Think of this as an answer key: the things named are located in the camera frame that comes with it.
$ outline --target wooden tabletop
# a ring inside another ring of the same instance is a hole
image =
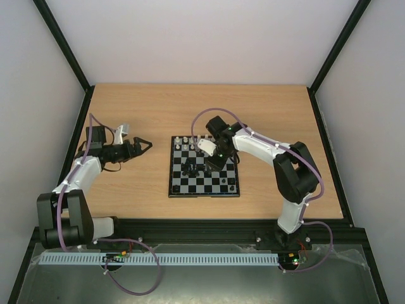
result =
[[[190,134],[194,117],[211,107],[226,108],[253,130],[286,143],[301,141],[311,152],[325,181],[325,195],[310,204],[307,218],[341,219],[318,127],[305,86],[301,85],[154,85],[98,84],[89,113],[112,128],[130,124],[127,138],[153,143],[144,155],[122,164],[119,172],[103,171],[87,193],[93,217],[150,219],[276,219],[282,209],[274,170],[263,161],[239,153],[240,198],[169,198],[171,136]],[[196,123],[206,134],[209,112]],[[80,142],[85,140],[84,130]],[[116,165],[108,164],[114,169]]]

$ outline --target white robotic arm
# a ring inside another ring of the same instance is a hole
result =
[[[295,147],[295,145],[278,142],[261,134],[256,133],[256,136],[253,136],[252,134],[255,133],[249,127],[246,127],[247,131],[242,129],[238,123],[230,127],[220,117],[210,120],[207,124],[207,129],[212,133],[216,141],[211,142],[201,139],[197,146],[209,155],[207,166],[211,170],[221,170],[223,168],[223,160],[225,159],[226,161],[228,157],[238,151],[249,153],[272,167],[277,166],[276,178],[278,189],[283,195],[283,210],[277,224],[287,234],[295,232],[301,226],[303,212],[307,205],[306,201],[311,197],[318,182],[314,176],[305,170],[307,169],[306,167],[295,169],[292,163],[296,160],[291,160],[290,157],[287,157],[285,150],[291,147],[301,150],[304,154],[302,156],[309,158],[307,161],[311,162],[315,167],[315,163],[305,145],[299,142]]]
[[[114,233],[114,218],[92,218],[85,194],[107,163],[127,162],[152,147],[151,142],[139,137],[134,137],[133,143],[123,140],[122,137],[127,132],[128,125],[121,125],[115,132],[115,139],[118,138],[118,142],[105,144],[105,127],[92,127],[92,137],[86,140],[90,145],[88,154],[79,151],[64,181],[51,193],[44,193],[38,197],[39,232],[41,243],[45,248],[60,247],[60,234],[66,246],[77,246]],[[146,148],[142,149],[141,143],[146,144]],[[69,221],[64,221],[61,229],[57,227],[58,221],[59,223],[61,221],[58,205],[64,212],[69,213]]]

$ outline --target purple cable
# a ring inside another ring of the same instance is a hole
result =
[[[326,261],[326,259],[329,257],[329,255],[332,253],[333,250],[333,234],[332,234],[332,230],[331,228],[328,226],[328,224],[324,223],[324,222],[320,222],[319,220],[315,220],[314,222],[308,222],[308,223],[302,223],[303,225],[323,225],[325,226],[328,231],[329,231],[329,236],[330,236],[330,244],[329,244],[329,250],[327,252],[327,254],[322,258],[322,260],[319,261],[319,263],[310,266],[308,268],[305,269],[297,269],[297,270],[285,270],[280,264],[278,265],[278,267],[283,271],[283,272],[289,272],[289,273],[299,273],[299,272],[305,272],[305,271],[309,271],[309,270],[313,270],[315,268],[318,268],[324,261]]]
[[[236,116],[235,114],[233,114],[231,111],[226,110],[226,109],[223,109],[223,108],[209,108],[209,109],[206,109],[206,110],[200,112],[200,113],[195,117],[195,119],[194,119],[194,120],[192,121],[192,123],[191,123],[191,136],[192,136],[192,138],[193,138],[193,140],[194,140],[195,143],[196,143],[197,141],[196,141],[196,138],[194,137],[194,124],[196,123],[197,119],[198,119],[202,114],[204,114],[204,113],[206,113],[206,112],[209,112],[209,111],[222,111],[222,112],[228,113],[229,115],[231,115],[232,117],[234,117],[234,119],[236,119],[236,121],[240,124],[240,126],[241,126],[241,127],[246,131],[246,133],[248,133],[249,135],[251,135],[251,136],[253,136],[253,137],[255,137],[255,138],[257,138],[257,139],[259,139],[259,140],[261,140],[261,141],[264,141],[264,142],[266,142],[266,143],[268,143],[268,144],[271,144],[272,146],[275,146],[276,143],[277,143],[277,142],[275,142],[275,141],[271,141],[271,140],[269,140],[269,139],[267,139],[267,138],[264,138],[264,137],[261,137],[261,136],[259,136],[259,135],[256,135],[254,132],[249,131],[249,130],[245,127],[245,125],[242,123],[242,121],[238,118],[238,116]],[[320,198],[321,196],[323,196],[323,193],[325,192],[325,185],[324,185],[323,180],[322,180],[322,178],[321,178],[321,175],[318,173],[318,171],[316,171],[315,168],[312,167],[311,164],[308,163],[308,162],[307,162],[304,158],[302,158],[300,155],[298,155],[298,154],[295,153],[294,151],[291,151],[291,149],[288,149],[288,148],[286,148],[286,147],[284,147],[284,146],[282,146],[282,145],[279,145],[278,147],[279,147],[280,149],[282,149],[282,150],[284,150],[284,151],[290,153],[291,155],[295,156],[300,162],[302,162],[305,166],[307,166],[308,169],[310,169],[310,171],[311,171],[312,173],[314,173],[316,179],[318,179],[318,182],[319,182],[319,184],[320,184],[320,186],[321,186],[321,191],[320,191],[320,193],[319,193],[318,195],[312,197],[312,198],[307,199],[307,200],[305,201],[305,203],[308,203],[308,202],[313,201],[313,200],[317,200],[318,198]],[[301,212],[301,215],[300,215],[300,220],[302,220],[302,217],[304,216],[305,208],[306,208],[306,205],[304,206],[304,208],[302,208],[302,212]]]
[[[99,242],[130,242],[130,243],[135,243],[135,244],[139,244],[139,245],[145,247],[146,249],[148,249],[152,253],[152,255],[153,255],[153,257],[154,257],[154,259],[156,261],[156,265],[158,266],[158,276],[157,276],[156,281],[153,284],[152,288],[150,290],[148,290],[148,291],[143,292],[143,293],[136,293],[135,291],[128,290],[127,288],[124,288],[123,286],[121,286],[120,283],[118,283],[116,281],[116,279],[114,279],[114,277],[109,273],[109,271],[107,269],[109,260],[107,260],[107,262],[104,265],[104,269],[105,269],[107,275],[113,280],[116,287],[118,287],[124,293],[128,293],[129,295],[132,295],[132,296],[144,296],[144,295],[148,295],[149,293],[152,293],[159,286],[159,283],[160,283],[160,281],[162,279],[162,271],[161,271],[161,266],[160,266],[160,263],[159,263],[159,258],[155,254],[153,249],[150,248],[147,244],[144,244],[144,243],[142,243],[140,241],[136,241],[134,239],[98,239],[98,241]]]
[[[67,183],[70,184],[71,180],[75,176],[77,170],[84,164],[85,159],[87,155],[89,154],[90,150],[90,144],[91,143],[91,138],[92,138],[92,133],[93,133],[93,120],[95,120],[99,125],[111,130],[114,134],[114,130],[110,127],[107,127],[106,125],[101,124],[92,113],[89,114],[89,138],[88,138],[88,143],[86,144],[86,149],[84,151],[82,160],[79,165],[76,165],[75,168],[70,172],[68,178],[66,179]],[[66,248],[65,241],[63,240],[63,234],[62,234],[62,201],[63,201],[63,195],[65,194],[65,191],[67,189],[68,185],[64,185],[61,189],[61,192],[59,194],[58,198],[58,206],[56,208],[56,227],[58,229],[58,237],[59,237],[59,243],[61,245],[61,248],[64,252],[68,252],[68,248]]]

